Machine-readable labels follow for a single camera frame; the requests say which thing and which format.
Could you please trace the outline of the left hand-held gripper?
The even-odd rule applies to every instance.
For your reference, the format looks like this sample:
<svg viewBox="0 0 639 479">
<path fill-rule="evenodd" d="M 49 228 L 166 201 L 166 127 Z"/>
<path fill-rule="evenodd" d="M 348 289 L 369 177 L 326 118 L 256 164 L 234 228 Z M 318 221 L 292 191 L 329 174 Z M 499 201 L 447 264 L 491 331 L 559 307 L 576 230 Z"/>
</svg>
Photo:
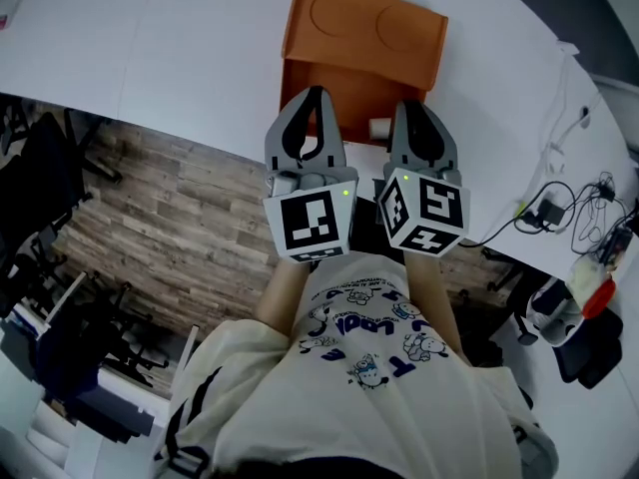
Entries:
<svg viewBox="0 0 639 479">
<path fill-rule="evenodd" d="M 316 113 L 315 148 L 302 152 Z M 263 204 L 280 257 L 310 262 L 349 253 L 358 174 L 345 167 L 345 152 L 332 99 L 322 86 L 294 96 L 265 138 L 268 169 L 296 168 L 302 162 L 331 168 L 270 172 Z"/>
</svg>

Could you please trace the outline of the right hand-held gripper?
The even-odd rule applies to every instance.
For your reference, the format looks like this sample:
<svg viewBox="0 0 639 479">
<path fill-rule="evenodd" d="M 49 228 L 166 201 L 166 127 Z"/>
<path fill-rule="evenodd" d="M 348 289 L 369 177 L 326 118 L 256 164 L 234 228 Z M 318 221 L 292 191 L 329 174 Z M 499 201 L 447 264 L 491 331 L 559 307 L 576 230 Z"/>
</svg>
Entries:
<svg viewBox="0 0 639 479">
<path fill-rule="evenodd" d="M 392 164 L 458 165 L 452 136 L 418 100 L 397 104 L 388 150 Z M 470 191 L 448 181 L 395 168 L 377 203 L 393 248 L 442 257 L 468 234 Z"/>
</svg>

